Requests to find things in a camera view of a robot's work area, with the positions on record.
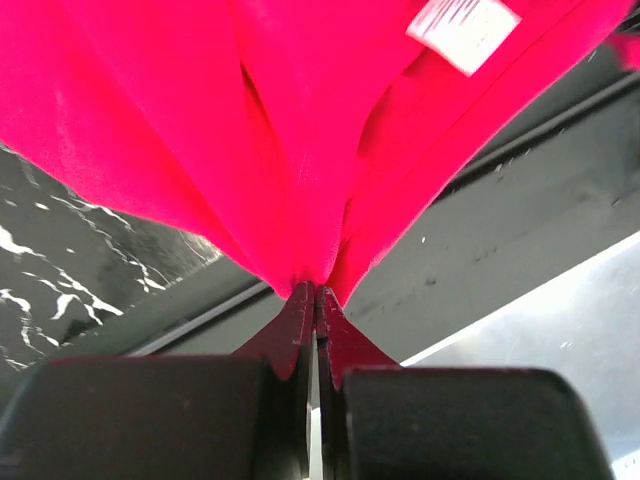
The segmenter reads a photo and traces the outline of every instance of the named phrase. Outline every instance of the fleece fabric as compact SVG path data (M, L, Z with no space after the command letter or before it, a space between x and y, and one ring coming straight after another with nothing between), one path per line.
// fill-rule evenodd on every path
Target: fleece fabric
M503 3L521 21L468 76L405 34L425 0L5 0L0 141L281 296L311 280L345 304L634 1Z

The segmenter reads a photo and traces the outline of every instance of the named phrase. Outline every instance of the gray panel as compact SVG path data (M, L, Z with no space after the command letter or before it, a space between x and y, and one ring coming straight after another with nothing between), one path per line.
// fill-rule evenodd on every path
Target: gray panel
M640 233L404 365L557 371L582 395L612 460L618 460L640 450L638 352Z

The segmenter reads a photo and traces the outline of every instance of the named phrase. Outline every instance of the pink cloth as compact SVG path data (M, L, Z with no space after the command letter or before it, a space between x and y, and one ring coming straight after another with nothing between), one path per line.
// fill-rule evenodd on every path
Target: pink cloth
M344 304L634 1L504 3L522 21L467 77L405 35L424 0L5 0L0 141L282 296L311 280Z

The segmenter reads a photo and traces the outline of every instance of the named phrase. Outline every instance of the white label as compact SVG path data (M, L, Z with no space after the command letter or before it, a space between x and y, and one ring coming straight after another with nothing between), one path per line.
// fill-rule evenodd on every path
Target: white label
M471 75L495 52L520 17L500 0L430 0L407 35Z

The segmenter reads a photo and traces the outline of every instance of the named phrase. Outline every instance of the black marble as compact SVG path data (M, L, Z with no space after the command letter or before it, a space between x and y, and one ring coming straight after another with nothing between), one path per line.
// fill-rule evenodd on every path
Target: black marble
M0 376L208 265L205 239L83 201L0 151Z

